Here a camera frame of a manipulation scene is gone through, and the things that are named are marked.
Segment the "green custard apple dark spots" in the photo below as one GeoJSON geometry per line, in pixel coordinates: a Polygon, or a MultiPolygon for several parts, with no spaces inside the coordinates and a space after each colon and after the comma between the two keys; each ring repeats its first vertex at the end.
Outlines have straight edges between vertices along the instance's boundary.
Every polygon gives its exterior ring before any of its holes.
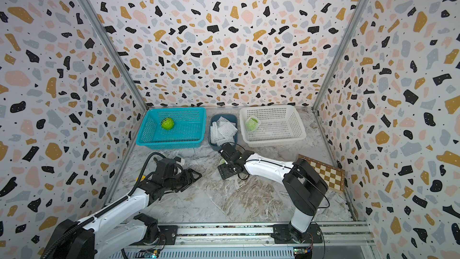
{"type": "Polygon", "coordinates": [[[172,130],[175,126],[175,122],[172,118],[164,118],[162,121],[161,121],[161,127],[164,129],[164,130],[172,130]]]}

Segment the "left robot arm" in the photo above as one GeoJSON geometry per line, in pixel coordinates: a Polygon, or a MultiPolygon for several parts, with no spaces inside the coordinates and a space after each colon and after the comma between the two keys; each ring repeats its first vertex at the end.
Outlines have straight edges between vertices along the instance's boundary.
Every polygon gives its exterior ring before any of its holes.
{"type": "Polygon", "coordinates": [[[106,259],[124,252],[133,243],[168,243],[158,220],[142,213],[146,207],[167,194],[181,193],[202,178],[202,174],[184,169],[180,158],[150,154],[130,192],[87,217],[66,219],[54,230],[41,257],[43,259],[106,259]],[[156,168],[146,174],[150,160],[156,168]]]}

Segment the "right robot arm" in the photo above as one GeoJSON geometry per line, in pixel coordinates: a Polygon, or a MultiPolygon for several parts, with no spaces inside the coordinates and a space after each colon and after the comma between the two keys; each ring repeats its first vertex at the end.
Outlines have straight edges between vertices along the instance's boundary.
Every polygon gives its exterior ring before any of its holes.
{"type": "Polygon", "coordinates": [[[288,225],[278,225],[271,235],[276,243],[312,242],[313,235],[307,230],[321,203],[327,199],[329,189],[320,174],[306,159],[298,158],[294,162],[269,159],[253,151],[238,151],[232,144],[225,143],[219,154],[225,161],[218,167],[223,180],[245,174],[259,176],[282,184],[295,212],[288,225]]]}

